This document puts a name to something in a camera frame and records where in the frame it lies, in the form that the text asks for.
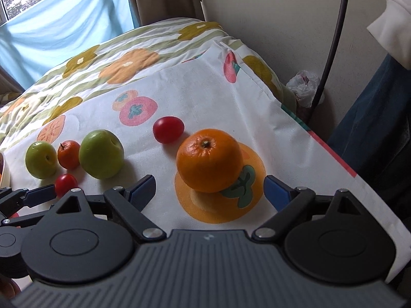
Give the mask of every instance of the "white plastic bag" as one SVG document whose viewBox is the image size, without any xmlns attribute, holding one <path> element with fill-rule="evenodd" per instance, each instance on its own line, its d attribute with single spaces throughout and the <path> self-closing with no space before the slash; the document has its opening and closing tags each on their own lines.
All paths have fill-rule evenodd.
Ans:
<svg viewBox="0 0 411 308">
<path fill-rule="evenodd" d="M 297 102 L 304 108 L 311 107 L 315 92 L 317 91 L 320 79 L 317 75 L 308 72 L 300 71 L 287 83 L 287 88 L 291 89 L 297 98 Z M 324 93 L 321 94 L 319 104 L 324 102 Z"/>
</svg>

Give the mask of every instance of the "white logo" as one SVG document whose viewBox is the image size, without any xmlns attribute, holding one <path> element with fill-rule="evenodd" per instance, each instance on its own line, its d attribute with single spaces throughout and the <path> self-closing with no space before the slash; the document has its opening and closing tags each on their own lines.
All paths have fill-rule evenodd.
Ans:
<svg viewBox="0 0 411 308">
<path fill-rule="evenodd" d="M 204 235 L 204 239 L 205 239 L 205 240 L 212 240 L 213 238 L 214 238 L 214 235 L 213 235 L 213 234 Z"/>
</svg>

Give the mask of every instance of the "green fruit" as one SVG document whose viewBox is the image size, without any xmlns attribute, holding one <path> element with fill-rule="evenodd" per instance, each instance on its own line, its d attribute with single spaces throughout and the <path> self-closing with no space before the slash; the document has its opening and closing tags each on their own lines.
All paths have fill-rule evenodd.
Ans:
<svg viewBox="0 0 411 308">
<path fill-rule="evenodd" d="M 85 136 L 80 145 L 82 168 L 94 178 L 106 179 L 120 171 L 124 164 L 124 149 L 110 131 L 95 130 Z"/>
<path fill-rule="evenodd" d="M 28 172 L 38 179 L 45 179 L 57 170 L 57 153 L 46 141 L 36 141 L 28 147 L 25 157 Z"/>
</svg>

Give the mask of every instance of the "beige wall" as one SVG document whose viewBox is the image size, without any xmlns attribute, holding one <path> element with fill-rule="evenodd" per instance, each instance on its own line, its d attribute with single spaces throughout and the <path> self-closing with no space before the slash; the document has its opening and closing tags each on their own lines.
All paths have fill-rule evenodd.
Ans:
<svg viewBox="0 0 411 308">
<path fill-rule="evenodd" d="M 299 70 L 321 77 L 340 0 L 203 0 L 207 20 L 258 52 L 283 83 Z M 326 84 L 325 103 L 311 127 L 323 139 L 343 118 L 385 57 L 366 27 L 385 0 L 349 0 L 340 45 Z"/>
</svg>

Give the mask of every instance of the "triangular cutout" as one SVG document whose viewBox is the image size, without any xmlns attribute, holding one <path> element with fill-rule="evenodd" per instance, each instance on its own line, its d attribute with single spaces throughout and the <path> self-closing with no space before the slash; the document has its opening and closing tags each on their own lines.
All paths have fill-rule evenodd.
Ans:
<svg viewBox="0 0 411 308">
<path fill-rule="evenodd" d="M 76 196 L 70 196 L 66 202 L 57 210 L 57 214 L 78 213 L 80 212 L 79 199 Z"/>
<path fill-rule="evenodd" d="M 357 210 L 353 202 L 347 197 L 342 197 L 340 200 L 340 205 L 338 206 L 338 213 L 361 215 Z"/>
</svg>

